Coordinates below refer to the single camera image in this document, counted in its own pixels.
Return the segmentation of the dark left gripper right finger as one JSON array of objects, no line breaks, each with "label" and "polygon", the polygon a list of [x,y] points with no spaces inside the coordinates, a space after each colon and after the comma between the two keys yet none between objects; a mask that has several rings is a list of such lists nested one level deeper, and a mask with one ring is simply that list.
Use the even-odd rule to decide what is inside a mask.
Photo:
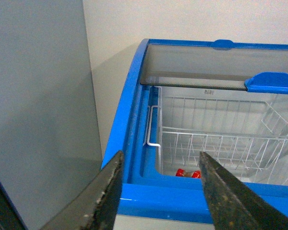
[{"label": "dark left gripper right finger", "polygon": [[206,152],[199,167],[204,196],[217,230],[288,230],[288,217],[269,205]]}]

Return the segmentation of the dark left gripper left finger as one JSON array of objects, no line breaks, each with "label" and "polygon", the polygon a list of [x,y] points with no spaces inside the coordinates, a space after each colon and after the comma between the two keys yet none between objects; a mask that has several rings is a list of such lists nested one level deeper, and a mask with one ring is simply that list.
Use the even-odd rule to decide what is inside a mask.
[{"label": "dark left gripper left finger", "polygon": [[43,230],[112,230],[122,193],[124,153],[119,150],[90,184]]}]

